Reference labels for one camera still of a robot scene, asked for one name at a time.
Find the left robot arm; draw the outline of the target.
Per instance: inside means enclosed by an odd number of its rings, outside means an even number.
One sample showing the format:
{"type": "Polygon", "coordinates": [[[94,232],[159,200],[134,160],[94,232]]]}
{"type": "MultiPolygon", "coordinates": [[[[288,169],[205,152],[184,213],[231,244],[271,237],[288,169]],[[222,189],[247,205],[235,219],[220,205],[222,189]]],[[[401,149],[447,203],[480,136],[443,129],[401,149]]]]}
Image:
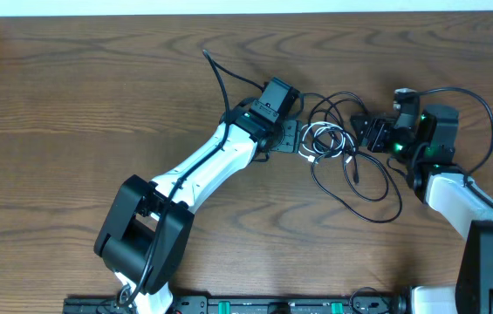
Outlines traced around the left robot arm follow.
{"type": "Polygon", "coordinates": [[[272,78],[258,98],[226,107],[212,137],[178,166],[145,181],[125,180],[94,244],[94,253],[122,282],[114,302],[130,313],[164,313],[168,282],[179,267],[198,208],[231,175],[267,154],[292,120],[300,91],[272,78]]]}

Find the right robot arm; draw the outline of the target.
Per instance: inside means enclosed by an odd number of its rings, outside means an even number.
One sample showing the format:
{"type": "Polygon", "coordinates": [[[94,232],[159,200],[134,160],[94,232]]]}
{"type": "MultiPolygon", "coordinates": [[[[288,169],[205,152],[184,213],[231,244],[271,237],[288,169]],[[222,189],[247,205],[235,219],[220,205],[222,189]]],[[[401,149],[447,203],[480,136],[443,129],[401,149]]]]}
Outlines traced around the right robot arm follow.
{"type": "Polygon", "coordinates": [[[403,164],[417,198],[465,241],[456,283],[410,287],[392,302],[393,313],[493,313],[493,199],[453,161],[458,121],[458,111],[445,105],[402,105],[396,117],[350,119],[359,144],[403,164]]]}

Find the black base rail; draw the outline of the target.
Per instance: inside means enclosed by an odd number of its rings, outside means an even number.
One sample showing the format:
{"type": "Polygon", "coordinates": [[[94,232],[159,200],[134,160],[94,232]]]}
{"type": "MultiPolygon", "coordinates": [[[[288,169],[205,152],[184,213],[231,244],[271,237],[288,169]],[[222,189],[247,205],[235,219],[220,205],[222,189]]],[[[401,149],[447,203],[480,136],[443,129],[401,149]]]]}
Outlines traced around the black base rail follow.
{"type": "Polygon", "coordinates": [[[398,311],[389,299],[369,295],[320,299],[181,296],[168,307],[168,314],[371,314],[398,311]]]}

